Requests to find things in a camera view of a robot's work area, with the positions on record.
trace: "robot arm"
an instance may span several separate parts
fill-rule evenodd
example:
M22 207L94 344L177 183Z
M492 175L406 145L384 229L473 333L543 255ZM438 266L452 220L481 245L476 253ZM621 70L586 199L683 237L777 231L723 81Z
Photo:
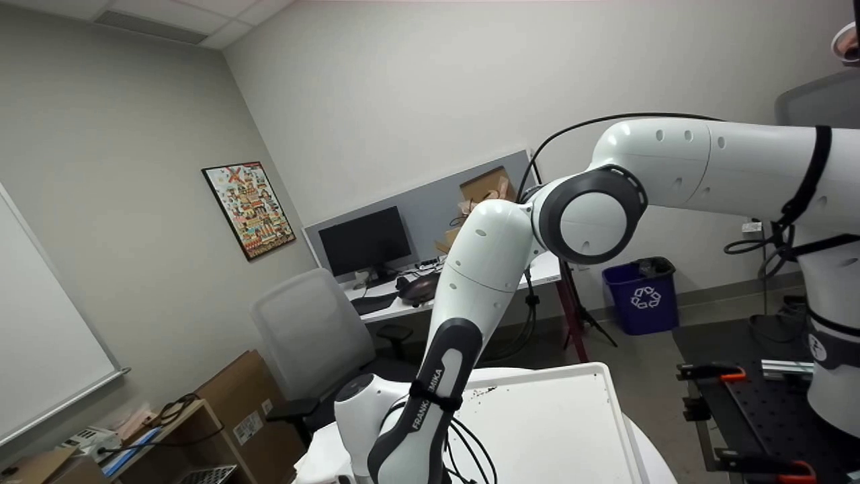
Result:
M814 199L806 194L793 218L857 234L860 161L849 153L860 153L860 137L836 129L825 148L820 137L793 126L624 121L602 134L586 172L543 186L524 204L478 204L438 280L427 350L409 398L376 411L374 422L363 419L366 438L344 436L357 473L376 484L446 481L441 444L449 419L521 272L543 250L572 264L610 261L629 245L648 204L777 220L809 183L809 159L828 167L812 183ZM349 403L366 401L357 398L363 393L376 393L384 409L395 401L374 385L352 390L339 403L341 433L355 428Z

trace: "whiteboard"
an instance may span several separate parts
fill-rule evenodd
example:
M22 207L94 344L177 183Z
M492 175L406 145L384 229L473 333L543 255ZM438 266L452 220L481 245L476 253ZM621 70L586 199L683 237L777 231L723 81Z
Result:
M121 374L0 186L0 446Z

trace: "white table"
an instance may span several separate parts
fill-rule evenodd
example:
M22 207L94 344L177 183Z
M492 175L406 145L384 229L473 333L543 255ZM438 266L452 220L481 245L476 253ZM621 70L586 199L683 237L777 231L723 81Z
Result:
M505 379L505 376L538 376L540 371L527 371L527 368L476 368L473 376L470 376L470 387L473 385L495 385L497 379ZM650 484L677 484L667 460L658 454L658 449L650 444L650 438L626 417L621 417L618 411L618 401L613 398L613 390L610 390L610 401L605 401L607 395L597 395L597 393L589 393L591 395L591 406L581 406L586 409L583 414L570 414L570 411L559 411L559 414L546 414L540 411L540 406L548 406L548 409L559 409L554 403L546 403L551 401L556 390L551 393L540 393L540 398L532 398L532 401L524 401L524 395L508 401L508 409L497 409L497 403L473 403L470 406L470 393L465 393L465 414L486 414L492 411L495 419L492 422L473 422L470 428L476 433L484 430L484 438L486 438L486 430L497 430L500 425L513 425L516 428L516 438L508 438L505 446L495 446L495 460L505 460L505 462L497 462L500 471L508 471L508 481L511 481L511 473L513 476L535 476L538 481L578 481L578 471L586 473L583 468L591 465L591 481L613 481L613 471L605 471L607 462L591 462L591 460L607 460L607 454L613 454L613 449L618 452L618 446L599 446L597 441L605 441L602 436L613 436L613 428L626 428L626 436L632 441L632 449L640 454L640 476L642 481L650 481ZM556 398L562 398L562 403L570 409L578 409L578 403L583 403L589 395L581 395L578 401L570 401L570 390L567 395L559 393ZM607 425L607 406L615 409L615 425ZM581 428L581 425L591 425L591 433L564 433L564 425L578 419L578 425L572 428ZM556 476L556 473L543 473L546 471L543 465L538 465L540 460L546 460L551 452L556 449L564 449L562 457L554 457L556 468L562 465L564 473ZM296 484L320 484L320 481L336 481L336 476L352 476L352 465L349 465L349 454L341 444L341 436L339 436L339 428L336 425L325 425L314 433L312 438L312 446L309 452L296 462Z
M532 261L532 285L540 288L540 285L554 285L559 280L562 280L559 258L554 253L540 253ZM376 285L368 293L366 290L347 290L347 298L384 296L384 293L398 293L395 282ZM409 317L409 315L419 315L419 312L430 312L430 309L433 309L433 301L427 301L422 307L411 307L403 298L395 298L387 309L366 312L366 315L360 315L360 320L374 325L374 323L387 323L387 320L398 320L398 317Z

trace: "framed picture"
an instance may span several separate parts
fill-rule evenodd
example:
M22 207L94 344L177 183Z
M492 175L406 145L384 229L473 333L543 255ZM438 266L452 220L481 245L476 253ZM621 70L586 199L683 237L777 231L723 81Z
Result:
M296 239L261 161L202 169L247 261Z

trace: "ceiling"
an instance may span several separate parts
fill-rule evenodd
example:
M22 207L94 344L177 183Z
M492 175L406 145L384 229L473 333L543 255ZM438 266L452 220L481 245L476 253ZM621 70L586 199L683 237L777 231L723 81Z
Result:
M0 0L204 48L226 48L293 0Z

